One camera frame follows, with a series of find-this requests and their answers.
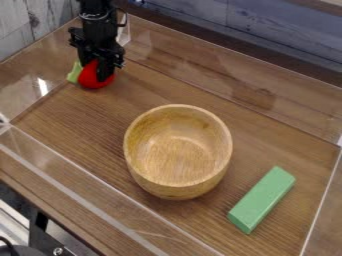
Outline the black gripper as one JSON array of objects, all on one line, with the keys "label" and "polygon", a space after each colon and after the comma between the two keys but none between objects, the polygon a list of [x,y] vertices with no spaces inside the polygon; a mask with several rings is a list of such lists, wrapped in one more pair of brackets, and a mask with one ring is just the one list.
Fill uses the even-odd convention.
[{"label": "black gripper", "polygon": [[99,82],[113,74],[113,67],[121,68],[125,50],[116,41],[116,20],[83,20],[83,27],[69,27],[69,45],[76,48],[78,61],[85,66],[93,59],[99,60],[96,77]]}]

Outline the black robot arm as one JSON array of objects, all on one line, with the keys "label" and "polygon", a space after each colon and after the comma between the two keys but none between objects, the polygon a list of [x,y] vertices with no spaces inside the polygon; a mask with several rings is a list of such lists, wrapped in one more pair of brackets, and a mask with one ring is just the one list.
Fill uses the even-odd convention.
[{"label": "black robot arm", "polygon": [[69,27],[69,45],[76,48],[84,75],[78,83],[91,88],[111,82],[115,69],[124,64],[124,47],[117,42],[119,29],[128,23],[127,12],[112,0],[76,0],[80,27]]}]

